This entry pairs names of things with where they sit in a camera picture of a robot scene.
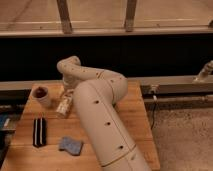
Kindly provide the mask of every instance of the wooden tabletop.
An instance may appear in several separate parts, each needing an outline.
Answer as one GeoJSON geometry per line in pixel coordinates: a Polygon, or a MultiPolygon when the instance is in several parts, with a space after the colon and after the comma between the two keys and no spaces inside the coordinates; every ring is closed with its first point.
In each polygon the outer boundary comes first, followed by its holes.
{"type": "MultiPolygon", "coordinates": [[[[101,171],[74,107],[67,119],[58,118],[55,112],[63,86],[60,83],[35,84],[32,89],[41,85],[49,89],[54,107],[44,109],[31,95],[29,96],[4,160],[2,171],[101,171]],[[32,146],[33,120],[42,116],[47,120],[47,145],[35,148],[32,146]],[[58,150],[60,139],[64,136],[83,140],[84,146],[80,156],[71,156],[65,151],[58,150]]],[[[128,83],[127,95],[117,103],[115,108],[151,169],[160,170],[139,83],[128,83]]]]}

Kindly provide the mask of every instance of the brown cup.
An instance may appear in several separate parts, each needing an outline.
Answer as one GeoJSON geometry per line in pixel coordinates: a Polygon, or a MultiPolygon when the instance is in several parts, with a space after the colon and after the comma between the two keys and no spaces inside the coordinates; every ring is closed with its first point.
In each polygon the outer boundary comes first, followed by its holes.
{"type": "Polygon", "coordinates": [[[36,99],[43,107],[51,107],[51,99],[49,96],[48,89],[46,87],[38,87],[33,90],[32,96],[36,99]]]}

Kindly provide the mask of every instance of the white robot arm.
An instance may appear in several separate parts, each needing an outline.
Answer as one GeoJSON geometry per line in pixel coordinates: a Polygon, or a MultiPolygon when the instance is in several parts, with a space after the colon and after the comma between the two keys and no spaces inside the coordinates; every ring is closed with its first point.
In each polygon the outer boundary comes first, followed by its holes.
{"type": "Polygon", "coordinates": [[[57,68],[65,88],[75,88],[74,106],[103,170],[151,171],[113,108],[127,92],[126,78],[82,67],[76,56],[59,61],[57,68]]]}

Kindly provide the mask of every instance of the cable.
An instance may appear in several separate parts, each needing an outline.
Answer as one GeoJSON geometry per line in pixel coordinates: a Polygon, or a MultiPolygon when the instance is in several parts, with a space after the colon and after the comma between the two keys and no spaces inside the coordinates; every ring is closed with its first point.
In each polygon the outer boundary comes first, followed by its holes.
{"type": "Polygon", "coordinates": [[[153,106],[153,109],[152,109],[152,125],[151,125],[151,129],[153,129],[154,125],[155,125],[155,109],[156,109],[156,106],[157,106],[157,96],[154,94],[154,92],[153,92],[153,100],[154,100],[154,106],[153,106]]]}

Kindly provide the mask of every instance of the black wall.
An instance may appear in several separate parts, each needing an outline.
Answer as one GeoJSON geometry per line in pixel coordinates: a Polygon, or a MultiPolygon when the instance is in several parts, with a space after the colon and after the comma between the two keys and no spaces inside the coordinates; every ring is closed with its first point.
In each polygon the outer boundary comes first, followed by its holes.
{"type": "Polygon", "coordinates": [[[1,38],[0,81],[60,79],[60,59],[125,76],[196,75],[213,60],[213,34],[123,37],[1,38]]]}

